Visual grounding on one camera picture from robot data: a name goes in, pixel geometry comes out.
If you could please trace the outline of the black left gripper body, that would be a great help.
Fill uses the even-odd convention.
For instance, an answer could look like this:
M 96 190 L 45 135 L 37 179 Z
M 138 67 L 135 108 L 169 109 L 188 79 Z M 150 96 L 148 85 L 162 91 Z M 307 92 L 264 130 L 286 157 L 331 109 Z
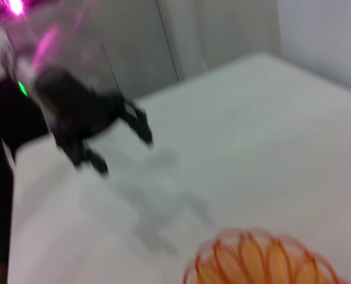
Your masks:
M 34 89 L 54 115 L 50 130 L 58 145 L 82 143 L 108 129 L 116 120 L 136 130 L 133 105 L 116 89 L 95 92 L 61 68 L 43 71 L 36 78 Z

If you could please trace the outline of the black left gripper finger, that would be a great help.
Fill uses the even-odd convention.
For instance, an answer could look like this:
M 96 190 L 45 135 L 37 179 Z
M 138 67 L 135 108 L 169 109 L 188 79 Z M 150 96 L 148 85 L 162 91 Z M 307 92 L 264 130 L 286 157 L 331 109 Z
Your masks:
M 108 166 L 103 157 L 92 149 L 88 148 L 84 143 L 79 141 L 56 140 L 57 147 L 62 149 L 68 159 L 73 163 L 75 168 L 88 163 L 100 175 L 108 175 Z
M 138 108 L 132 102 L 124 102 L 120 118 L 129 125 L 131 130 L 134 131 L 148 147 L 153 145 L 152 131 L 149 127 L 147 114 L 144 110 Z

